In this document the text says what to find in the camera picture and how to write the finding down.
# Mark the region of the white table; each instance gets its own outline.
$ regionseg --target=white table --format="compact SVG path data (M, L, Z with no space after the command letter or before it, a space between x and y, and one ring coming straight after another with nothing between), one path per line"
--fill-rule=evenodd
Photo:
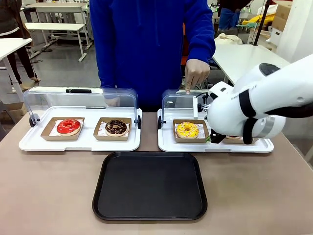
M76 31L77 33L77 38L79 42L79 47L80 47L80 52L81 52L81 57L78 59L79 62L81 62L84 57L87 55L86 53L83 52L83 46L82 46L82 40L80 38L80 31L82 29L85 29L85 25L82 23L25 23L25 26L28 30L41 30L45 39L45 44L46 47L49 46L49 43L47 41L47 38L45 36L44 30L60 30L60 31ZM87 47L89 47L89 39L87 37L87 33L85 30L85 36L86 36L86 41L87 41Z
M93 40L91 22L90 22L90 11L87 7L86 2L37 2L31 5L28 5L29 8L35 8L37 11L38 17L39 13L78 13L81 14L82 20L86 25L88 32L88 37ZM76 23L75 19L68 21L67 17L64 17L65 23ZM39 19L40 22L45 22L45 19Z
M20 49L21 47L29 44L31 42L31 38L28 39L22 39L22 38L3 38L0 39L0 60L3 59L4 64L6 66L6 69L9 72L9 75L11 77L13 86L16 90L16 93L19 96L20 101L23 101L23 92L20 88L20 85L18 81L16 80L16 77L13 73L12 67L10 65L10 62L7 58L9 54L16 51L17 49Z
M232 84L260 63L273 64L279 68L289 65L288 61L265 47L253 45L216 45L213 59Z

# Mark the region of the black serving tray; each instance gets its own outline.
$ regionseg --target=black serving tray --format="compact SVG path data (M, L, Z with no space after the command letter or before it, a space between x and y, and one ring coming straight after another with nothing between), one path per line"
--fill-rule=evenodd
M207 209L198 162L188 153L112 153L92 209L103 220L198 219Z

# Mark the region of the blue hoodie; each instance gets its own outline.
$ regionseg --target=blue hoodie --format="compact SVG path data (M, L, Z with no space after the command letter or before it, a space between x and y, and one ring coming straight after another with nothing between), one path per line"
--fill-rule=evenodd
M181 84L182 23L188 59L215 52L207 0L90 0L101 87L132 88L139 106L160 105Z

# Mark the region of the person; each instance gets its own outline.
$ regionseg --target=person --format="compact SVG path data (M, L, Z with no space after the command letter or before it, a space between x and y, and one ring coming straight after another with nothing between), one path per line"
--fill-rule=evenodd
M25 6L23 12L28 23L33 22L31 19L31 13L36 12L36 9L27 6L36 2L44 2L44 0L22 0L22 6Z
M22 38L22 32L19 28L17 17L20 17L19 11L22 5L21 0L0 0L0 38ZM20 58L21 63L23 64L26 73L29 77L29 79L40 82L41 79L39 79L36 75L36 73L33 71L33 68L31 66L26 47L21 47L18 49L17 54ZM22 91L30 89L29 86L26 86L21 81L21 77L19 75L17 66L16 66L16 60L15 60L15 54L14 52L9 54L8 60L10 62L10 65L12 67L13 73L16 77L16 80L18 81Z
M242 8L251 0L220 0L218 16L220 16L219 32L237 27Z
M182 26L188 47L186 92L210 73L215 52L207 0L92 0L90 17L102 88L132 88L139 107L161 107L181 84Z

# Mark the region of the white robotic arm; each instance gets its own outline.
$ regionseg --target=white robotic arm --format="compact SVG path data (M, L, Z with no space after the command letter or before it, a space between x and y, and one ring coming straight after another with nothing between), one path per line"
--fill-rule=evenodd
M211 141L225 135L272 138L280 133L286 118L313 116L313 55L282 69L260 64L242 77L234 87L224 82L208 94L214 99L207 109L212 128Z

